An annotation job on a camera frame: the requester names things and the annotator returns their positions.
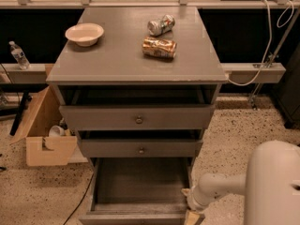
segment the can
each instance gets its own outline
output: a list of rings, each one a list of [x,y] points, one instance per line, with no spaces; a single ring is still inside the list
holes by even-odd
[[[171,31],[175,26],[175,19],[172,15],[164,15],[162,19],[148,22],[147,26],[150,35],[157,37]]]
[[[177,43],[172,40],[146,37],[142,44],[142,52],[146,55],[174,58]]]

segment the speckled floor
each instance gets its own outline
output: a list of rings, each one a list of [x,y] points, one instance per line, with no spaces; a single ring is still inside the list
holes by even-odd
[[[284,119],[271,99],[260,96],[253,111],[246,96],[221,96],[202,151],[196,159],[193,179],[202,173],[244,173],[248,158],[260,143],[282,140],[300,143],[300,127],[286,129]],[[92,171],[87,163],[61,167],[28,167],[24,141],[9,144],[12,120],[0,121],[0,218],[4,225],[63,225],[81,200]],[[81,224],[89,193],[68,225]],[[244,198],[229,195],[205,211],[203,225],[243,224]]]

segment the drawer handle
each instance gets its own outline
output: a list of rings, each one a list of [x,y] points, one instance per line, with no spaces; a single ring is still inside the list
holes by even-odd
[[[135,119],[135,122],[137,124],[142,124],[143,123],[143,118],[141,116],[138,116],[136,119]]]
[[[139,154],[144,154],[144,149],[143,149],[143,147],[140,147]]]

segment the water bottle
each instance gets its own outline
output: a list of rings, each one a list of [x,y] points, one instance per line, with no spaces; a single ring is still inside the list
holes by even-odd
[[[14,41],[9,42],[10,45],[10,53],[18,62],[21,70],[26,70],[29,68],[30,64],[23,52],[22,48],[18,46]]]

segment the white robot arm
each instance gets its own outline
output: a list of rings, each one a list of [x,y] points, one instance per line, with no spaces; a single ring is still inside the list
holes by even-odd
[[[300,148],[265,142],[253,152],[247,175],[205,174],[186,192],[191,211],[201,212],[227,194],[245,195],[245,225],[300,224]]]

